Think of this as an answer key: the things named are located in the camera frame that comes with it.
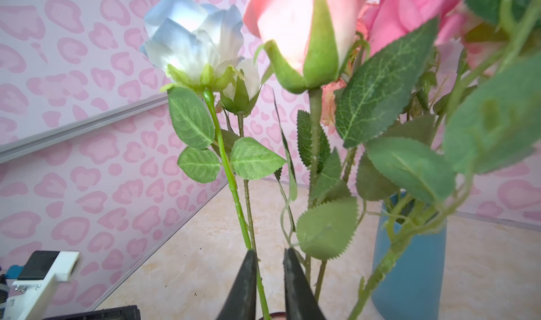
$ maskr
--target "vase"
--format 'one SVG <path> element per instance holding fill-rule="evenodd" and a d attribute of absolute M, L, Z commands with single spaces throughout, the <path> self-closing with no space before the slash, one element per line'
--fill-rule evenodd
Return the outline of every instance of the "vase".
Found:
<path fill-rule="evenodd" d="M 287 319 L 287 318 L 286 318 L 286 313 L 285 313 L 285 312 L 271 313 L 271 314 L 270 314 L 270 318 L 271 318 L 271 319 L 275 319 L 275 320 L 285 320 L 285 319 Z"/>
<path fill-rule="evenodd" d="M 396 195 L 391 197 L 396 204 Z M 389 249 L 390 241 L 380 216 L 372 271 Z M 394 223 L 395 234 L 402 228 Z M 431 235 L 415 235 L 396 266 L 375 289 L 372 301 L 385 320 L 437 320 L 442 294 L 447 225 Z"/>

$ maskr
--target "flower stem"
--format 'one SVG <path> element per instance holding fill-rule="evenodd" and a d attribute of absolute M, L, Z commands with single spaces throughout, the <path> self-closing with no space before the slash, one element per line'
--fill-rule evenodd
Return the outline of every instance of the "flower stem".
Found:
<path fill-rule="evenodd" d="M 513 13 L 511 13 L 512 5 L 513 0 L 500 1 L 500 25 L 510 36 L 515 32 L 517 27 Z"/>
<path fill-rule="evenodd" d="M 214 107 L 214 94 L 209 89 L 203 91 L 203 97 L 210 111 L 210 116 L 214 123 L 214 130 L 216 131 L 216 137 L 218 139 L 218 147 L 220 148 L 220 157 L 222 158 L 223 169 L 226 172 L 227 181 L 229 182 L 229 190 L 233 195 L 233 201 L 235 202 L 235 209 L 237 212 L 237 217 L 239 218 L 240 229 L 242 231 L 242 237 L 244 239 L 244 244 L 246 249 L 252 249 L 252 243 L 250 242 L 250 236 L 248 235 L 248 228 L 246 226 L 246 221 L 244 220 L 244 213 L 242 212 L 242 206 L 240 204 L 239 192 L 237 190 L 237 185 L 235 181 L 235 175 L 231 169 L 231 164 L 229 163 L 229 158 L 227 158 L 226 148 L 223 145 L 222 130 L 220 129 L 220 122 L 216 116 L 216 108 Z"/>
<path fill-rule="evenodd" d="M 385 256 L 383 256 L 382 260 L 379 262 L 378 266 L 374 270 L 374 273 L 372 273 L 372 275 L 370 276 L 368 282 L 366 283 L 366 286 L 363 289 L 359 290 L 359 299 L 357 300 L 357 303 L 353 307 L 353 310 L 349 314 L 347 320 L 357 319 L 375 288 L 394 268 L 394 266 L 396 265 L 396 261 L 402 256 L 415 235 L 438 229 L 441 226 L 442 222 L 445 221 L 445 218 L 456 212 L 458 207 L 460 207 L 470 195 L 472 182 L 473 175 L 466 175 L 466 181 L 464 183 L 465 189 L 463 195 L 460 198 L 456 199 L 454 202 L 452 202 L 452 204 L 448 208 L 445 208 L 442 213 L 438 214 L 438 216 L 433 218 L 429 223 L 427 223 L 427 221 L 430 220 L 433 215 L 438 212 L 438 209 L 435 206 L 431 206 L 429 209 L 423 212 L 420 217 L 418 217 L 421 226 L 416 225 L 414 222 L 405 222 L 402 225 L 400 231 L 396 234 L 394 239 L 391 240 L 391 245 L 387 250 L 387 253 L 385 254 Z"/>
<path fill-rule="evenodd" d="M 308 96 L 310 98 L 310 123 L 312 126 L 312 161 L 310 164 L 310 186 L 309 192 L 312 192 L 315 187 L 315 181 L 318 178 L 318 162 L 319 162 L 319 131 L 321 126 L 319 121 L 321 120 L 321 88 L 308 90 Z M 314 208 L 315 200 L 308 198 L 308 209 Z M 308 285 L 310 285 L 310 275 L 312 270 L 312 257 L 306 255 L 305 259 L 305 275 Z"/>
<path fill-rule="evenodd" d="M 240 138 L 244 137 L 244 114 L 237 115 L 239 121 L 239 134 Z M 258 250 L 255 246 L 255 231 L 254 231 L 254 222 L 252 219 L 252 208 L 250 206 L 250 192 L 248 191 L 248 180 L 244 179 L 244 196 L 246 198 L 246 215 L 248 217 L 248 230 L 250 231 L 250 239 L 252 241 L 252 248 L 254 249 L 255 256 L 258 256 Z M 269 313 L 269 307 L 267 305 L 267 297 L 265 296 L 265 290 L 263 288 L 263 281 L 261 279 L 261 273 L 259 271 L 259 262 L 256 266 L 257 268 L 257 285 L 259 299 L 261 301 L 261 311 L 263 312 L 263 318 L 265 320 L 270 320 L 271 315 Z"/>
<path fill-rule="evenodd" d="M 397 216 L 400 215 L 402 210 L 412 199 L 413 197 L 411 195 L 404 195 L 404 197 L 401 198 L 398 203 L 396 203 L 396 206 L 393 208 L 391 215 L 389 215 L 389 219 L 387 220 L 387 235 L 389 236 L 390 241 L 393 241 L 394 238 L 394 223 L 396 222 Z"/>
<path fill-rule="evenodd" d="M 323 276 L 325 275 L 325 268 L 327 268 L 327 260 L 321 261 L 319 267 L 318 282 L 315 284 L 315 300 L 319 301 L 319 295 L 321 294 L 321 285 L 323 284 Z"/>
<path fill-rule="evenodd" d="M 540 16 L 541 0 L 531 0 L 520 23 L 516 26 L 514 34 L 511 34 L 511 41 L 505 48 L 505 54 L 498 72 L 505 70 L 513 64 Z"/>
<path fill-rule="evenodd" d="M 485 59 L 477 68 L 473 69 L 468 75 L 466 75 L 460 82 L 456 83 L 453 87 L 453 91 L 449 95 L 449 100 L 445 106 L 445 113 L 447 114 L 447 122 L 451 120 L 451 116 L 455 112 L 456 108 L 460 104 L 464 90 L 474 81 L 477 77 L 481 76 L 487 68 L 496 63 L 503 55 L 503 49 L 494 52 L 487 59 Z"/>
<path fill-rule="evenodd" d="M 396 261 L 406 250 L 411 238 L 413 238 L 413 236 L 409 237 L 408 239 L 404 239 L 401 242 L 394 242 L 391 244 L 391 247 L 383 257 L 382 261 L 380 261 L 378 266 L 375 268 L 374 273 L 372 273 L 369 280 L 366 282 L 366 286 L 359 291 L 359 299 L 353 307 L 353 310 L 351 310 L 347 320 L 355 320 L 361 314 L 362 309 L 364 308 L 369 297 L 372 295 L 378 284 L 383 281 L 385 276 L 396 265 Z"/>
<path fill-rule="evenodd" d="M 347 150 L 346 159 L 344 160 L 343 168 L 343 177 L 342 181 L 347 184 L 349 180 L 349 174 L 351 173 L 351 167 L 353 166 L 353 161 L 355 160 L 355 154 L 357 153 L 357 147 L 350 148 Z"/>

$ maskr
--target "artificial flower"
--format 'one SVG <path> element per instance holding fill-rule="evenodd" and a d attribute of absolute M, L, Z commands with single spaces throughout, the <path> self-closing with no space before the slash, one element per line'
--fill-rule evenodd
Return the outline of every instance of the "artificial flower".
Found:
<path fill-rule="evenodd" d="M 436 45 L 447 42 L 458 32 L 465 20 L 462 13 L 453 11 L 459 2 L 460 0 L 380 0 L 380 5 L 375 10 L 369 10 L 363 17 L 369 31 L 371 55 L 434 17 L 441 20 Z"/>
<path fill-rule="evenodd" d="M 377 3 L 367 3 L 362 6 L 359 16 L 357 17 L 357 31 L 362 33 L 362 37 L 365 40 L 369 39 L 369 30 L 366 27 L 366 19 L 378 13 L 379 4 Z"/>
<path fill-rule="evenodd" d="M 346 82 L 343 79 L 335 81 L 323 86 L 322 103 L 321 103 L 321 123 L 324 126 L 328 126 L 329 135 L 336 131 L 336 96 L 334 91 L 346 87 Z"/>
<path fill-rule="evenodd" d="M 471 13 L 465 6 L 460 11 L 466 15 L 466 21 L 460 28 L 460 42 L 466 49 L 466 62 L 470 69 L 475 69 L 485 59 L 490 57 L 507 44 L 509 38 L 503 30 L 484 22 Z M 498 70 L 499 63 L 495 63 L 484 71 L 484 75 L 493 76 Z"/>
<path fill-rule="evenodd" d="M 237 66 L 242 77 L 223 90 L 222 106 L 233 114 L 249 114 L 255 106 L 261 89 L 257 63 L 253 59 L 243 59 Z"/>
<path fill-rule="evenodd" d="M 331 16 L 332 27 L 320 28 L 312 32 L 317 0 L 250 0 L 246 8 L 244 22 L 255 36 L 261 38 L 269 58 L 275 66 L 274 71 L 281 85 L 292 93 L 302 93 L 306 88 L 316 88 L 338 78 L 343 62 L 355 40 L 355 28 L 359 12 L 366 0 L 326 0 Z M 305 65 L 311 38 L 334 32 L 335 45 L 317 46 L 317 55 L 333 56 L 333 62 L 323 60 L 318 63 L 315 73 L 321 79 L 308 79 Z M 281 58 L 289 66 L 289 73 L 283 66 L 276 65 L 276 52 L 270 50 L 268 42 L 274 42 Z"/>
<path fill-rule="evenodd" d="M 174 81 L 212 82 L 240 61 L 242 16 L 234 5 L 219 10 L 193 0 L 161 0 L 145 15 L 145 27 L 150 39 L 141 51 Z M 179 72 L 171 74 L 168 65 Z"/>

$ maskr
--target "pink wall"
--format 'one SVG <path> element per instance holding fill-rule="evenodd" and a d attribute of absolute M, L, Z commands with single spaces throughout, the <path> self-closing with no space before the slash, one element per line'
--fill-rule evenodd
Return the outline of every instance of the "pink wall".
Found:
<path fill-rule="evenodd" d="M 180 173 L 167 106 L 0 164 L 0 265 L 35 250 L 81 251 L 48 315 L 84 311 L 226 182 Z"/>
<path fill-rule="evenodd" d="M 148 98 L 139 52 L 159 0 L 0 0 L 0 145 Z"/>

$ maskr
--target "countertop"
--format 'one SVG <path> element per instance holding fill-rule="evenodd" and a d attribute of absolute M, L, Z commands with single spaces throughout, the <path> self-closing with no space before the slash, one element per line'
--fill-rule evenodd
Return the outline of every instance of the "countertop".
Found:
<path fill-rule="evenodd" d="M 242 180 L 238 183 L 244 206 Z M 251 181 L 249 187 L 267 302 L 271 312 L 284 311 L 282 259 L 287 243 L 279 219 L 283 199 L 276 182 Z M 305 210 L 307 195 L 307 188 L 299 188 L 291 206 L 295 219 Z M 369 210 L 378 209 L 379 204 L 369 204 Z M 360 278 L 371 272 L 377 225 L 378 217 L 368 215 L 346 253 L 328 262 L 320 297 L 327 319 L 346 319 L 353 308 Z M 98 309 L 136 304 L 142 319 L 213 320 L 245 254 L 225 186 Z M 319 262 L 312 266 L 315 281 Z M 540 319 L 541 233 L 450 217 L 439 318 Z M 360 319 L 382 317 L 369 302 Z"/>

